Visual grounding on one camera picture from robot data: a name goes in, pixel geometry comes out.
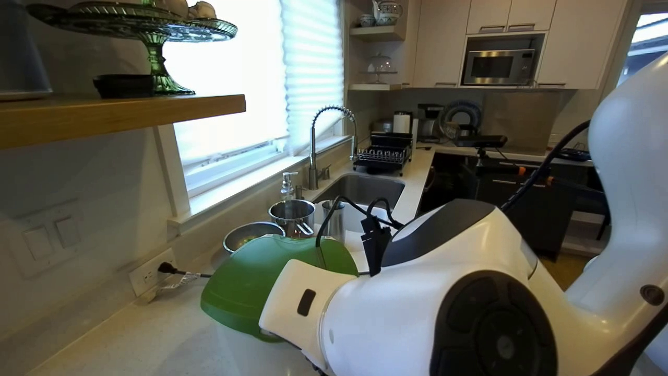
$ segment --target green panel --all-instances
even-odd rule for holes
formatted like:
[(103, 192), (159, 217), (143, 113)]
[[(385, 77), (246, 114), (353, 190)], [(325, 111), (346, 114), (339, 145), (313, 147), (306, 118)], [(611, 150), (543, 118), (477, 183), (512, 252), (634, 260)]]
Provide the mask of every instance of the green panel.
[(262, 333), (258, 315), (291, 260), (339, 274), (358, 274), (351, 252), (339, 241), (323, 238), (315, 248), (313, 238), (267, 235), (246, 242), (221, 263), (202, 290), (201, 307), (224, 326), (264, 340), (280, 340)]

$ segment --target kitchen counter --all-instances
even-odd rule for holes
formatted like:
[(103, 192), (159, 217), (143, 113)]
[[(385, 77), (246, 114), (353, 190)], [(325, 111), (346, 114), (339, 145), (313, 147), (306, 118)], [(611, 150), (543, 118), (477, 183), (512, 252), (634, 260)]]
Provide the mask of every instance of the kitchen counter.
[[(433, 150), (416, 150), (403, 176), (397, 176), (406, 190), (392, 210), (394, 219), (416, 217), (433, 156)], [(348, 160), (335, 166), (322, 190), (346, 171)], [(202, 288), (204, 280), (192, 280), (152, 302), (129, 302), (30, 374), (317, 374), (289, 342), (262, 342), (217, 323), (201, 310)]]
[[(419, 148), (427, 148), (440, 155), (461, 155), (461, 156), (479, 156), (479, 148), (474, 147), (457, 147), (449, 139), (440, 143), (419, 143)], [(523, 163), (543, 163), (549, 150), (512, 150), (512, 148), (487, 148), (485, 150), (490, 159), (510, 159), (510, 160), (523, 160)], [(556, 166), (590, 166), (590, 160), (565, 160), (553, 159)]]

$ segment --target wall socket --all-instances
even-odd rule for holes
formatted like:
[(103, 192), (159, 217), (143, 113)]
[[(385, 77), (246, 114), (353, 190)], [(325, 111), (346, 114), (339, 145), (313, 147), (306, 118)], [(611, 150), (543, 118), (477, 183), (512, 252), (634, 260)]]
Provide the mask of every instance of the wall socket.
[(159, 265), (161, 263), (172, 263), (173, 267), (177, 267), (176, 254), (172, 248), (164, 248), (162, 252), (155, 254), (152, 260), (145, 261), (133, 272), (129, 272), (129, 285), (132, 285), (138, 299), (148, 302), (159, 296), (159, 290), (161, 290)]

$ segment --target window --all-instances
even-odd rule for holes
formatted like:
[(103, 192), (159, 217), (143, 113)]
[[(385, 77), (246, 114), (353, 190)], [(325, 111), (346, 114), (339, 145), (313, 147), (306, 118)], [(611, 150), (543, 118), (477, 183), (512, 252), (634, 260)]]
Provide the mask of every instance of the window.
[(631, 40), (624, 71), (624, 81), (634, 71), (644, 69), (657, 56), (668, 53), (668, 12), (646, 12), (641, 14), (637, 30)]
[[(208, 0), (239, 35), (167, 43), (167, 69), (197, 94), (245, 94), (246, 113), (176, 124), (187, 199), (306, 150), (312, 118), (344, 100), (340, 3)], [(320, 133), (340, 119), (328, 113)]]

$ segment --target faucet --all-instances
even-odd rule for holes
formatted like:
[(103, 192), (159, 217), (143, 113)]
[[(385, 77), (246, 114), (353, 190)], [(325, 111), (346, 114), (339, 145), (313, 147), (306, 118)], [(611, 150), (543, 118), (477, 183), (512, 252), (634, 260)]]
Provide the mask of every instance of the faucet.
[(344, 107), (323, 107), (315, 113), (313, 121), (312, 121), (312, 156), (310, 156), (310, 190), (315, 190), (317, 188), (317, 180), (320, 180), (320, 171), (317, 171), (317, 163), (315, 163), (315, 124), (317, 124), (317, 118), (325, 111), (340, 111), (340, 113), (346, 113), (348, 114), (348, 121), (355, 119), (355, 113), (344, 109)]

